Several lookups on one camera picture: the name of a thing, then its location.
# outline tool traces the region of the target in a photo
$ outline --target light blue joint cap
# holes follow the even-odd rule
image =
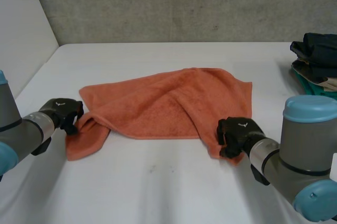
[[[8,81],[5,77],[4,72],[2,70],[0,70],[0,85],[5,85],[7,83],[8,83]]]
[[[337,118],[337,100],[325,96],[298,95],[287,99],[283,117],[296,123],[319,123]]]
[[[7,144],[0,142],[0,175],[13,169],[18,162],[17,153]]]
[[[337,215],[337,182],[324,179],[308,185],[296,195],[293,207],[309,221],[330,220]]]

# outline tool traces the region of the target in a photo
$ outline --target orange towel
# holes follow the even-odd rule
[[[80,133],[66,139],[68,160],[100,150],[110,130],[135,139],[201,138],[210,156],[220,158],[217,122],[229,116],[250,118],[251,93],[252,83],[213,68],[86,86],[80,95],[89,112],[78,121]]]

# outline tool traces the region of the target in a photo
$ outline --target stack of clothes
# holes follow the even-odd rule
[[[337,35],[306,33],[290,50],[297,54],[292,68],[305,92],[337,99]]]

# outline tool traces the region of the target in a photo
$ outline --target concrete wall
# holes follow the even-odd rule
[[[0,0],[0,69],[14,97],[57,48],[38,0]]]
[[[40,0],[60,44],[292,41],[337,33],[337,0]]]

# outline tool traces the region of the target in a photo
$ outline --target white table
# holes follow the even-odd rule
[[[218,67],[253,82],[253,118],[280,139],[285,100],[302,92],[289,74],[289,43],[74,44],[60,47],[17,98],[24,116],[87,85],[188,67]],[[133,140],[67,161],[64,132],[0,183],[0,223],[307,223],[253,178],[245,160],[211,159],[200,140]]]

